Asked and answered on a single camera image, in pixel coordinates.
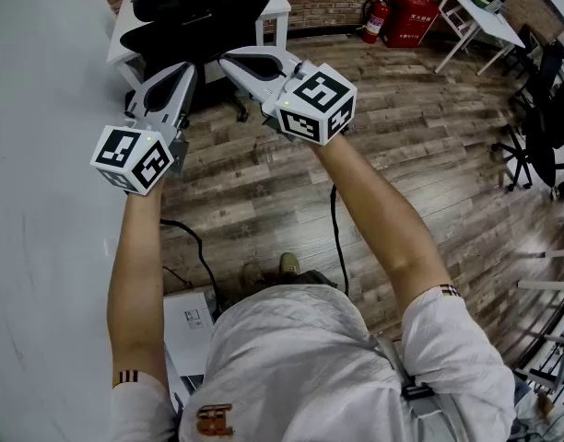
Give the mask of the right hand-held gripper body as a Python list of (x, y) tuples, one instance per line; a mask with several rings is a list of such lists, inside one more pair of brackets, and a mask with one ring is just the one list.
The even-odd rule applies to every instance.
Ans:
[(356, 100), (357, 88), (329, 64), (304, 61), (265, 106), (284, 136), (327, 145), (354, 118)]

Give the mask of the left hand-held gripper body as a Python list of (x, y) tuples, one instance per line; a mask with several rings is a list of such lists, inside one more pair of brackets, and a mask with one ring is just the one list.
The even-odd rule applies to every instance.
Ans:
[(112, 186), (146, 195), (164, 176), (182, 175), (188, 125), (183, 112), (132, 110), (124, 126), (104, 127), (90, 165)]

